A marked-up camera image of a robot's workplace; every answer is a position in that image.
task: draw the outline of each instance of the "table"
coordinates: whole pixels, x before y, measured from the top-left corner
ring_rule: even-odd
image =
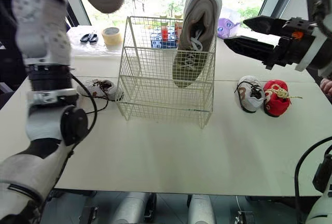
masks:
[[[305,72],[291,67],[267,71],[246,58],[230,54],[218,41],[217,52],[224,54],[216,67],[214,112],[202,130],[191,123],[157,123],[132,118],[125,121],[116,104],[98,114],[90,135],[75,149],[57,188],[114,191],[151,191],[226,195],[294,195],[294,170],[302,153],[313,143],[331,135],[332,106]],[[113,78],[116,58],[93,62],[75,58],[74,71],[81,81],[102,75]],[[88,63],[95,67],[86,67]],[[106,64],[113,64],[110,70]],[[289,110],[279,118],[263,110],[245,113],[233,93],[239,77],[255,74],[262,81],[272,78],[287,81],[293,99]],[[24,132],[25,81],[0,111],[2,141],[0,160],[25,149],[29,141]],[[97,100],[99,108],[105,103]],[[80,106],[90,111],[83,98]],[[323,146],[304,162],[300,173],[302,195],[318,195],[311,181],[322,161]]]

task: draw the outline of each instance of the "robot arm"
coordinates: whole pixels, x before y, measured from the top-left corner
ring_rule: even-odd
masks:
[[[332,176],[323,195],[313,205],[306,224],[332,223]]]
[[[267,69],[275,64],[296,63],[296,70],[318,70],[319,76],[332,78],[332,0],[307,0],[309,20],[288,21],[258,16],[243,21],[253,31],[280,36],[277,46],[239,36],[225,39],[235,53],[262,61]]]
[[[123,0],[90,0],[112,13]],[[27,67],[32,92],[26,133],[30,145],[0,164],[0,223],[36,223],[73,149],[89,134],[86,113],[76,106],[70,74],[70,42],[64,19],[66,0],[12,0],[16,43]]]

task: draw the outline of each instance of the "hand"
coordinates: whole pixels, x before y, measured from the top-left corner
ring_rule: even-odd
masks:
[[[332,80],[323,79],[321,81],[321,89],[327,95],[332,96]]]

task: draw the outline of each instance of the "shoelace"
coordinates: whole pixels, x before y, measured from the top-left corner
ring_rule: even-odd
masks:
[[[235,89],[234,93],[235,93],[236,91],[239,90],[239,86],[240,86],[242,83],[247,83],[247,84],[250,84],[250,85],[251,85],[251,86],[250,86],[250,88],[251,88],[251,94],[250,94],[250,96],[251,96],[251,97],[255,97],[255,98],[257,98],[257,99],[260,99],[260,98],[261,98],[261,93],[260,93],[260,92],[261,92],[261,86],[260,86],[259,84],[253,84],[253,83],[248,82],[248,81],[242,81],[242,82],[240,82],[240,83],[238,84],[237,88]]]
[[[282,99],[290,99],[290,98],[299,98],[302,99],[303,97],[300,96],[288,96],[288,92],[280,87],[278,84],[273,84],[270,89],[265,90],[266,91],[271,91],[272,93],[275,93],[279,98]]]
[[[196,37],[191,37],[190,41],[191,41],[191,45],[192,45],[192,50],[194,51],[202,51],[203,50],[203,45],[200,41],[198,41],[198,38],[200,37],[200,35],[202,34],[203,30],[196,30],[195,35]],[[181,65],[181,68],[189,68],[191,70],[196,70],[195,67],[195,54],[188,54],[184,64]]]
[[[102,98],[109,100],[109,99],[108,99],[108,94],[107,94],[106,90],[107,90],[109,87],[111,87],[112,85],[109,84],[108,82],[104,82],[104,81],[101,81],[101,80],[92,80],[92,82],[93,82],[93,84],[92,84],[93,86],[99,86],[99,88],[100,88],[100,89],[103,91],[103,93],[105,94],[105,98],[104,98],[104,97],[102,97]]]

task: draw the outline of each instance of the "black cable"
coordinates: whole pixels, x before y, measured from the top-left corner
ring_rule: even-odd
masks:
[[[313,10],[313,19],[317,23],[318,29],[329,39],[332,39],[332,32],[325,26],[324,18],[325,18],[325,4],[319,0],[314,4]]]
[[[251,94],[250,96],[253,96],[257,99],[260,99],[261,98],[261,94],[260,94],[260,91],[261,91],[261,86],[258,85],[258,84],[253,84],[253,83],[250,83],[248,81],[242,81],[238,84],[237,88],[235,89],[234,93],[236,91],[239,91],[239,87],[242,83],[247,83],[247,84],[250,84],[251,85]]]
[[[331,141],[332,140],[332,136],[331,137],[327,137],[325,139],[323,139],[322,141],[319,141],[318,143],[314,144],[313,146],[311,146],[300,158],[300,160],[298,161],[296,168],[295,168],[295,175],[294,175],[294,184],[295,184],[295,207],[296,207],[296,219],[297,219],[297,223],[298,224],[303,224],[302,222],[302,216],[301,216],[301,210],[300,210],[300,192],[299,192],[299,171],[300,168],[303,164],[303,161],[306,159],[306,157],[314,150],[316,149],[318,146]]]
[[[329,154],[332,151],[332,145],[330,147],[327,148],[327,150],[324,153],[324,157]]]
[[[73,74],[72,74],[72,78],[74,81],[76,81],[83,89],[84,91],[87,93],[88,97],[90,98],[91,102],[92,102],[92,105],[93,105],[93,112],[94,112],[94,116],[93,116],[93,120],[92,120],[92,124],[90,126],[90,128],[88,129],[88,133],[87,135],[89,135],[89,133],[91,132],[92,128],[94,127],[95,125],[95,122],[97,120],[97,114],[98,114],[98,109],[97,109],[97,105],[94,101],[94,98],[92,97],[91,93],[89,92],[89,90],[83,85],[82,82],[80,82],[79,79],[77,79]]]
[[[332,39],[332,32],[324,25],[324,18],[320,15],[315,16],[318,29],[329,39]]]
[[[106,100],[106,104],[105,104],[105,106],[103,107],[103,108],[101,108],[101,109],[98,109],[97,111],[102,111],[102,110],[104,110],[107,106],[108,106],[108,99],[105,99],[104,97],[94,97],[94,98],[99,98],[99,99],[104,99],[104,100]]]

